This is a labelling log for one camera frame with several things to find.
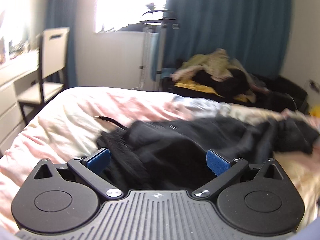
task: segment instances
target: white dresser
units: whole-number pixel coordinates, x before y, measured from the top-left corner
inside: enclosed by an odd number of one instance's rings
[[[25,127],[14,83],[38,69],[38,51],[30,51],[0,65],[0,151],[11,147]]]

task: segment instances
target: grooved surface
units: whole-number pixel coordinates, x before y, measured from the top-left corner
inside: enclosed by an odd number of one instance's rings
[[[190,198],[185,191],[131,191],[106,202],[100,213],[77,231],[39,236],[21,230],[25,240],[255,240],[287,239],[249,236],[225,224],[212,204]]]

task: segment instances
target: pink and white bedding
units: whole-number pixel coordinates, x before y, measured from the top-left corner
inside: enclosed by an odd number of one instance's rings
[[[134,120],[160,121],[222,114],[252,124],[283,115],[257,108],[195,101],[171,93],[144,92],[115,88],[79,87],[60,93],[29,123],[0,159],[0,226],[18,231],[11,214],[11,202],[20,186],[41,158],[65,163],[74,156],[97,150],[95,140],[102,130],[115,126],[93,119],[111,117],[128,126]],[[275,154],[295,184],[305,206],[304,227],[317,217],[320,196],[320,148],[311,157],[302,153]]]

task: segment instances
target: blue curtain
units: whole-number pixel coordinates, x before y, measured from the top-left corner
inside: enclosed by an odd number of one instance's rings
[[[75,62],[75,23],[77,0],[48,0],[45,28],[70,27],[67,54],[68,87],[77,86]],[[48,77],[48,81],[59,82],[57,73]]]
[[[164,67],[217,48],[251,73],[278,75],[286,51],[291,0],[167,0],[179,30],[167,29]]]

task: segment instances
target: metal screw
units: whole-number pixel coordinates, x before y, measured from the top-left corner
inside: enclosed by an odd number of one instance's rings
[[[122,194],[122,191],[117,188],[111,188],[107,191],[107,196],[109,197],[119,197]]]
[[[197,197],[208,197],[210,195],[210,191],[207,189],[200,189],[195,192]]]

